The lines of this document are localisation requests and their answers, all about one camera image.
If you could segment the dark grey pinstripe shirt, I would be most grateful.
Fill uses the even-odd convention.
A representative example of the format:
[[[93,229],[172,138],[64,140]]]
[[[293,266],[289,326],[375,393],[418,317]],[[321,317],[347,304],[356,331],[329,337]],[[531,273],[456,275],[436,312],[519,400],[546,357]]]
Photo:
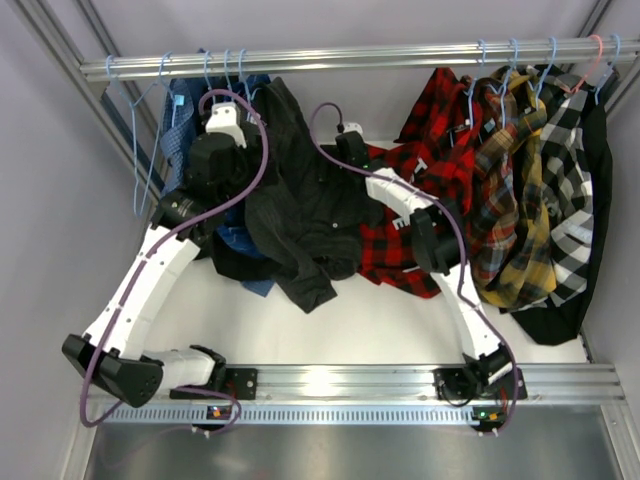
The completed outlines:
[[[383,207],[362,177],[328,161],[334,146],[317,149],[299,103],[280,77],[259,85],[253,102],[265,124],[269,162],[245,201],[245,224],[258,250],[278,265],[272,278],[309,313],[332,300],[335,280],[361,264],[362,226],[377,226]]]

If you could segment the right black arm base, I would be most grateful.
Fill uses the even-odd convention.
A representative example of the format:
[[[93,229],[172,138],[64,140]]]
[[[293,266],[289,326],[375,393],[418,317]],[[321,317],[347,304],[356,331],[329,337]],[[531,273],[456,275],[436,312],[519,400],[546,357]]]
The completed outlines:
[[[471,379],[462,367],[442,367],[433,372],[437,398],[454,407],[466,406],[475,400],[496,400],[503,406],[507,401],[528,398],[524,381],[514,382],[514,375],[507,374],[494,384],[483,386],[478,380]]]

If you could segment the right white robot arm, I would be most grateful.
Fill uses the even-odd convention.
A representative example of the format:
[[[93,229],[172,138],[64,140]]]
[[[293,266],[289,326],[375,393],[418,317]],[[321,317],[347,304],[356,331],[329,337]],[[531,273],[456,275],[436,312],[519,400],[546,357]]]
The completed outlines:
[[[471,278],[456,204],[421,191],[392,168],[371,160],[360,133],[340,133],[336,144],[336,163],[364,176],[367,195],[408,223],[413,258],[438,285],[457,327],[467,381],[481,388],[509,374],[518,381],[513,352],[489,321]]]

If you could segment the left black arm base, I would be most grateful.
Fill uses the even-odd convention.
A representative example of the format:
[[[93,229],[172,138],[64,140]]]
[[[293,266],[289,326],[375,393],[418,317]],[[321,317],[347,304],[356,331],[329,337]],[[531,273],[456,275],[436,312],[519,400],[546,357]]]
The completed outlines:
[[[256,398],[258,371],[255,368],[229,367],[224,356],[200,345],[190,345],[189,349],[209,357],[214,362],[214,367],[204,385],[186,385],[172,389],[169,393],[171,399],[215,399],[213,392],[224,393],[237,400]]]

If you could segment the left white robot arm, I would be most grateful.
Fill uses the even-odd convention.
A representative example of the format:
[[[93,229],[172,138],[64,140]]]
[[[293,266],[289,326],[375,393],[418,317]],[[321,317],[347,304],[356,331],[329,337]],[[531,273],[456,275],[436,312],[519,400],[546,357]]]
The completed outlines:
[[[229,194],[215,194],[221,174],[199,171],[188,187],[158,205],[141,250],[99,317],[80,335],[69,335],[62,353],[82,377],[80,403],[96,387],[118,404],[138,408],[160,393],[221,398],[226,361],[210,348],[151,352],[151,327],[184,270],[211,241],[227,211],[258,185],[268,161],[268,139],[260,122],[244,123],[233,102],[212,107],[195,146],[208,153],[206,165],[236,168],[248,163],[247,177],[232,174]]]

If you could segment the light blue wire hanger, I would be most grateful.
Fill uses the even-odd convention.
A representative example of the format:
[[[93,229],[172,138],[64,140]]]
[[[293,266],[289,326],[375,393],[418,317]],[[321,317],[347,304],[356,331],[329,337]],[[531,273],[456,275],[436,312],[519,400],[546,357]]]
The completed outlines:
[[[264,74],[259,75],[246,75],[244,72],[244,57],[247,53],[246,49],[241,49],[238,55],[238,78],[243,85],[245,99],[248,104],[251,104],[255,98],[256,92],[262,83],[268,82],[269,78]]]

